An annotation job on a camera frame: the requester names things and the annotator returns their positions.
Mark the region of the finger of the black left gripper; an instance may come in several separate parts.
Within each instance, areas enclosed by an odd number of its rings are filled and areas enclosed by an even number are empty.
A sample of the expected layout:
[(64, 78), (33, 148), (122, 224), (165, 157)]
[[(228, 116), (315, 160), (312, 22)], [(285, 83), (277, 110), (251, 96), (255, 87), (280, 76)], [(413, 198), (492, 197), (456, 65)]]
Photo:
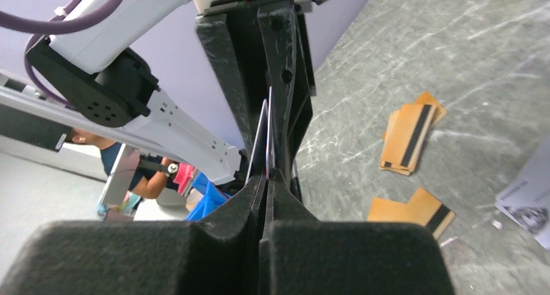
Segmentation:
[(267, 63), (257, 15), (199, 16), (195, 32), (250, 154), (267, 95)]
[(261, 5), (257, 22), (267, 63), (268, 120), (266, 168), (269, 178), (291, 188), (295, 152), (294, 124), (309, 88), (302, 57), (300, 24), (294, 1)]

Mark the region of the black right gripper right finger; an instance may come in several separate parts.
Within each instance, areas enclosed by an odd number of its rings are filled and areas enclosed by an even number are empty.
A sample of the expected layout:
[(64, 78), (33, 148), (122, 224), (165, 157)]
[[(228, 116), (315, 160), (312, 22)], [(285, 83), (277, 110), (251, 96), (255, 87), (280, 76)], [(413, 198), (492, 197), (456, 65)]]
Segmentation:
[(440, 248), (421, 226), (402, 222), (322, 222), (271, 170), (261, 294), (454, 294)]

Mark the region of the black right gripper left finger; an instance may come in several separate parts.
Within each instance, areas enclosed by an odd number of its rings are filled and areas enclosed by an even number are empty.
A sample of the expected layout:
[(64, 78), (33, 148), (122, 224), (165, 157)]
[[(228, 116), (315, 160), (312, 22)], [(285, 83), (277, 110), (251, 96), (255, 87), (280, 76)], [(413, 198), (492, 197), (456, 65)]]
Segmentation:
[(265, 184), (251, 178), (198, 222), (48, 223), (25, 243), (1, 293), (246, 294), (252, 208)]

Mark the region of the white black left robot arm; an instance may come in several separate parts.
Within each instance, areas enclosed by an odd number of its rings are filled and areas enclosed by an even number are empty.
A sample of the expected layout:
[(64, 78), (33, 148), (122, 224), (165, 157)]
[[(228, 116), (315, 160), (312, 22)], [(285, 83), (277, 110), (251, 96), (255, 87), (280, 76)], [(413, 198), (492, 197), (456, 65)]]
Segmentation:
[[(50, 21), (2, 12), (1, 27), (33, 36), (23, 52), (27, 73), (68, 103), (58, 120), (184, 161), (226, 192), (264, 175), (299, 196), (294, 158), (315, 87), (305, 13), (324, 1), (73, 0)], [(188, 3), (243, 147), (186, 114), (131, 48)]]

